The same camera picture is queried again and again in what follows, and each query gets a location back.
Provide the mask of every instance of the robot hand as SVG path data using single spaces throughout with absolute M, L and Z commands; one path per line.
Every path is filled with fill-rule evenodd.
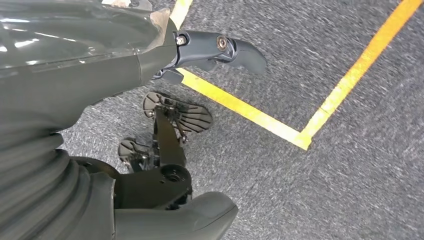
M 174 60 L 153 76 L 180 83 L 183 75 L 176 68 L 196 66 L 211 71 L 217 63 L 244 67 L 255 74 L 263 74 L 267 67 L 264 55 L 246 41 L 229 38 L 220 33 L 180 31 L 175 34 L 177 53 Z

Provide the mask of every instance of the yellow floor marking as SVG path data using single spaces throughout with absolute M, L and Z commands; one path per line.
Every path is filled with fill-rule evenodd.
M 247 104 L 246 102 L 238 99 L 237 97 L 229 94 L 228 92 L 220 89 L 219 87 L 194 75 L 193 73 L 182 68 L 179 68 L 178 71 L 184 75 L 184 80 L 182 81 L 182 84 L 207 96 L 208 98 L 223 105 L 224 107 L 227 107 L 228 109 L 240 114 L 241 116 L 249 119 L 255 124 L 281 137 L 282 139 L 285 139 L 306 150 L 306 148 L 303 147 L 301 143 L 296 142 L 296 139 L 298 139 L 299 135 L 298 131 L 285 125 L 277 119 L 261 112 L 257 108 Z
M 193 0 L 177 0 L 175 6 L 173 7 L 171 16 L 169 18 L 173 21 L 176 26 L 176 29 L 180 29 L 181 25 L 186 19 L 187 13 L 189 12 L 190 5 Z
M 350 91 L 376 61 L 383 50 L 389 45 L 403 25 L 414 14 L 423 0 L 403 0 L 388 17 L 375 36 L 371 39 L 362 55 L 338 82 L 321 107 L 309 120 L 298 136 L 298 141 L 311 143 L 312 137 L 336 111 Z
M 309 120 L 302 132 L 298 132 L 275 118 L 261 112 L 257 108 L 225 92 L 219 87 L 207 82 L 206 80 L 194 75 L 193 73 L 179 68 L 184 75 L 182 83 L 193 90 L 205 95 L 217 103 L 229 108 L 230 110 L 242 115 L 259 126 L 289 141 L 290 143 L 307 150 L 311 144 L 312 137 L 326 123 L 330 116 L 336 111 L 350 91 L 359 82 L 361 77 L 367 72 L 370 66 L 375 62 L 390 41 L 399 32 L 402 26 L 414 14 L 423 0 L 403 0 L 386 22 L 381 26 L 375 36 L 372 38 L 367 48 L 350 68 L 346 75 L 336 85 L 330 95 L 325 99 L 321 107 Z M 192 0 L 177 0 L 170 18 L 180 29 Z

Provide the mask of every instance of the humanoid robot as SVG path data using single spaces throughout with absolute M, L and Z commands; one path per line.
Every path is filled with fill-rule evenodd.
M 85 107 L 217 62 L 265 71 L 251 44 L 219 33 L 177 31 L 167 11 L 97 0 L 0 0 L 0 239 L 217 240 L 238 208 L 219 192 L 190 198 L 181 144 L 201 132 L 206 109 L 149 93 L 153 146 L 119 146 L 129 174 L 58 149 L 57 132 Z

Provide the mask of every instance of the black metal frame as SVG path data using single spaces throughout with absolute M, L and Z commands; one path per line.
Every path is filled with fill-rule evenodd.
M 192 194 L 192 177 L 185 168 L 187 160 L 182 148 L 186 132 L 208 129 L 212 117 L 204 107 L 154 92 L 145 97 L 143 109 L 147 117 L 154 118 L 153 144 L 147 147 L 126 138 L 119 145 L 119 157 L 130 174 L 113 176 L 114 207 L 178 209 Z

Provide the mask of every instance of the screw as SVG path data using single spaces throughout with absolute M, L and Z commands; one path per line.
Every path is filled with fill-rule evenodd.
M 175 42 L 178 46 L 181 46 L 187 43 L 187 38 L 184 35 L 179 35 L 175 38 Z
M 224 52 L 227 49 L 227 38 L 223 35 L 220 35 L 216 38 L 216 46 L 221 52 Z

